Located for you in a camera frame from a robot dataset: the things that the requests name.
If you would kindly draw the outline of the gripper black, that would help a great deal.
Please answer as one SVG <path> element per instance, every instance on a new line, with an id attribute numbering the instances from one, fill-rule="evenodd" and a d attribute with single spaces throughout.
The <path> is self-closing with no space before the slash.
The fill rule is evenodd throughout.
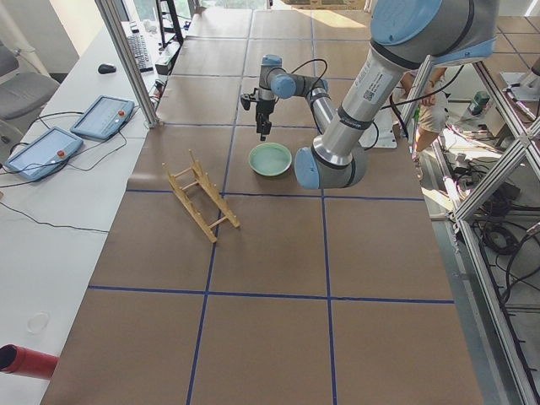
<path id="1" fill-rule="evenodd" d="M 256 103 L 256 132 L 265 141 L 271 131 L 270 115 L 274 112 L 275 100 L 259 100 Z"/>

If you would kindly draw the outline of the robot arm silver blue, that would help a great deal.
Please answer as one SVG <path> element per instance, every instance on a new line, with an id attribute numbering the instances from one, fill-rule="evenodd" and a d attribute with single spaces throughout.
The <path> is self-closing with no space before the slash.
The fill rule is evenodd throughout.
<path id="1" fill-rule="evenodd" d="M 499 8 L 497 1 L 379 1 L 367 59 L 339 107 L 332 105 L 324 79 L 288 73 L 272 54 L 263 57 L 259 84 L 240 102 L 245 110 L 256 107 L 256 131 L 266 137 L 276 100 L 304 98 L 321 135 L 297 151 L 297 181 L 306 189 L 353 186 L 367 165 L 359 139 L 403 74 L 420 68 L 426 57 L 451 66 L 490 56 Z"/>

